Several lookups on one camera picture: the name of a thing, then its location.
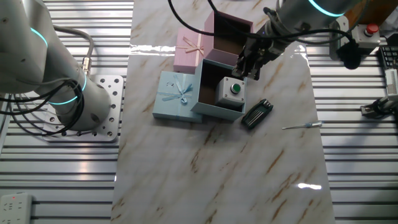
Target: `teal led ring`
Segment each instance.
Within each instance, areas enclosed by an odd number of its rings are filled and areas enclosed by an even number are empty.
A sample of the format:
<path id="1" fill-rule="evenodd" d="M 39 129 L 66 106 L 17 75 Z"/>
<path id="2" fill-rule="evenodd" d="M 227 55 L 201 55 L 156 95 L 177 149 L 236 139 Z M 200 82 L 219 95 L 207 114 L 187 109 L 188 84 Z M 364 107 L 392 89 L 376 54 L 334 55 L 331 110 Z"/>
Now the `teal led ring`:
<path id="1" fill-rule="evenodd" d="M 87 84 L 87 76 L 85 75 L 85 84 L 83 85 L 83 88 L 81 89 L 81 92 L 82 92 L 82 93 L 83 93 L 83 91 L 84 91 L 85 88 L 86 88 L 86 84 Z M 70 100 L 68 100 L 68 101 L 65 101 L 65 102 L 63 102 L 63 103 L 51 103 L 51 102 L 49 102 L 49 103 L 52 104 L 52 105 L 64 105 L 64 104 L 67 104 L 67 103 L 72 102 L 72 101 L 75 100 L 75 99 L 77 99 L 77 96 L 75 96 L 75 97 L 73 97 L 72 99 L 70 99 Z"/>
<path id="2" fill-rule="evenodd" d="M 40 34 L 39 32 L 37 32 L 37 31 L 36 31 L 35 29 L 33 29 L 33 28 L 30 28 L 30 30 L 31 30 L 34 34 L 38 35 L 38 36 L 44 41 L 45 45 L 46 45 L 47 47 L 49 47 L 49 44 L 47 43 L 47 41 L 45 40 L 45 38 L 43 37 L 42 34 Z"/>
<path id="3" fill-rule="evenodd" d="M 325 15 L 331 16 L 331 17 L 340 17 L 342 15 L 344 15 L 344 13 L 342 14 L 335 14 L 329 11 L 324 10 L 324 8 L 320 7 L 314 0 L 308 0 L 313 7 L 315 7 L 315 9 L 318 9 L 320 12 L 324 13 Z"/>

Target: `marble table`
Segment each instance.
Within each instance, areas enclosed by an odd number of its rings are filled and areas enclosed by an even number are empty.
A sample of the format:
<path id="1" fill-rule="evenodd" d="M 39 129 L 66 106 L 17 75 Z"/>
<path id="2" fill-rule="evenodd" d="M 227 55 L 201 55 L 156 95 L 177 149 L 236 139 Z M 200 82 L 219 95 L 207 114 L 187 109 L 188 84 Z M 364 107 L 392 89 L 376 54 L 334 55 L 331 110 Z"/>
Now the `marble table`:
<path id="1" fill-rule="evenodd" d="M 174 0 L 202 29 L 207 1 Z M 254 21 L 275 1 L 215 1 Z M 111 223 L 334 223 L 305 47 L 291 45 L 248 81 L 248 108 L 267 98 L 273 112 L 249 132 L 240 120 L 203 124 L 152 117 L 160 72 L 172 71 L 177 29 L 166 0 L 136 0 Z"/>

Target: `metal mounting plate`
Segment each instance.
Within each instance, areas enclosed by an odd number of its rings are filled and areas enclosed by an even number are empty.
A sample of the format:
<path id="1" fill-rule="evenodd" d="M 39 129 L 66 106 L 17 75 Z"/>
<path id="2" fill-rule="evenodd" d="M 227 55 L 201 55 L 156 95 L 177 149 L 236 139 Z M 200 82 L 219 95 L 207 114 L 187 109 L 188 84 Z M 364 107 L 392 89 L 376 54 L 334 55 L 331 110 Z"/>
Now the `metal mounting plate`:
<path id="1" fill-rule="evenodd" d="M 119 75 L 91 75 L 90 78 L 93 82 L 104 87 L 111 97 L 112 106 L 108 117 L 92 131 L 67 131 L 66 136 L 55 134 L 53 136 L 43 137 L 44 140 L 48 142 L 113 142 L 116 140 L 119 131 L 119 120 L 123 97 L 123 77 Z M 62 125 L 56 125 L 60 124 L 60 121 L 57 116 L 52 114 L 55 113 L 55 110 L 51 105 L 49 105 L 47 111 L 45 120 L 54 125 L 45 123 L 44 129 L 57 131 L 63 128 Z"/>

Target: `light blue gift box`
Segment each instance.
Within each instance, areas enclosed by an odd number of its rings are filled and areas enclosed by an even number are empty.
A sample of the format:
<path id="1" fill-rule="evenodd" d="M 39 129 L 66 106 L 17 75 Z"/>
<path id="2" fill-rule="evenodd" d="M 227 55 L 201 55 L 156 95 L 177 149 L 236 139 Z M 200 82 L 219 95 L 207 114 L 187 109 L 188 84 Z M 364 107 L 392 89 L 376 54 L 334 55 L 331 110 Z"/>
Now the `light blue gift box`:
<path id="1" fill-rule="evenodd" d="M 215 105 L 216 87 L 224 77 L 242 79 L 247 83 L 247 78 L 232 76 L 233 67 L 212 60 L 203 59 L 195 70 L 193 80 L 192 98 L 195 105 L 193 112 L 234 121 L 244 115 L 246 104 L 239 108 L 227 109 Z"/>
<path id="2" fill-rule="evenodd" d="M 202 115 L 191 111 L 197 103 L 192 98 L 192 91 L 197 88 L 194 87 L 194 76 L 175 72 L 160 74 L 152 111 L 155 118 L 201 123 Z"/>

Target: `red button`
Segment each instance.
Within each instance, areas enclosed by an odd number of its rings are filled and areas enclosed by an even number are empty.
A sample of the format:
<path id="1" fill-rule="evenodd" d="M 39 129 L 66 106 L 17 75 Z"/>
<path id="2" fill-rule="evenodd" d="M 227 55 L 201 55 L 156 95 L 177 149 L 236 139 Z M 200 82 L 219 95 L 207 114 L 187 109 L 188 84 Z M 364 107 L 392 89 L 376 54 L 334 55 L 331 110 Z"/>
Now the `red button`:
<path id="1" fill-rule="evenodd" d="M 366 28 L 368 34 L 375 34 L 379 32 L 379 26 L 377 24 L 369 24 Z"/>

